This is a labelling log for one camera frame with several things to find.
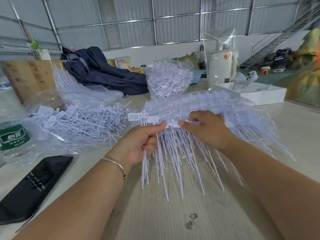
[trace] phone screen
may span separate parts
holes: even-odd
[[[71,163],[72,156],[42,159],[0,202],[0,225],[30,218]]]

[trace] forearm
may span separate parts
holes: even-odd
[[[285,239],[318,237],[318,182],[238,138],[222,153],[236,166]]]
[[[14,240],[100,239],[123,183],[118,165],[99,161]]]

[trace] white box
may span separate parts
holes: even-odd
[[[248,86],[245,85],[244,89],[254,88],[254,87],[261,87],[265,88],[269,85],[253,82],[250,83]],[[233,82],[229,83],[218,83],[213,86],[213,89],[221,88],[232,92],[236,95],[244,97],[246,99],[251,100],[256,105],[263,105],[263,104],[277,104],[282,103],[285,99],[285,95],[287,92],[286,88],[280,88],[276,86],[269,87],[268,90],[253,90],[248,92],[241,92],[241,90],[233,90]]]

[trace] person's right hand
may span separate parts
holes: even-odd
[[[231,140],[235,138],[235,135],[224,124],[222,114],[216,115],[209,110],[198,110],[191,112],[188,120],[199,121],[200,125],[180,120],[178,121],[179,126],[218,151],[227,148]]]

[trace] green bottle label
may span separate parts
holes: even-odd
[[[21,124],[0,129],[0,150],[16,148],[30,141],[30,136]]]

